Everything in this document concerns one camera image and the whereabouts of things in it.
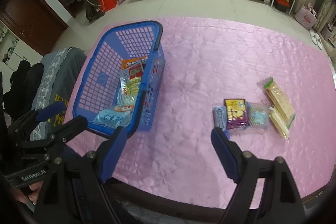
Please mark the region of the left hand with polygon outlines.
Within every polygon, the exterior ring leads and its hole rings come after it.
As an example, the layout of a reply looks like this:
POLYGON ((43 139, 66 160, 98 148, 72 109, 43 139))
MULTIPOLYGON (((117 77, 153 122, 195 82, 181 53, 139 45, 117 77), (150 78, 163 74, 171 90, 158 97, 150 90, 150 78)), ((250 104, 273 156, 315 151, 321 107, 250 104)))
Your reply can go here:
POLYGON ((21 203, 27 204, 28 200, 30 200, 34 205, 37 203, 39 193, 41 191, 43 185, 43 181, 36 182, 29 186, 30 192, 29 194, 24 194, 21 189, 10 188, 10 192, 13 195, 13 198, 21 203))

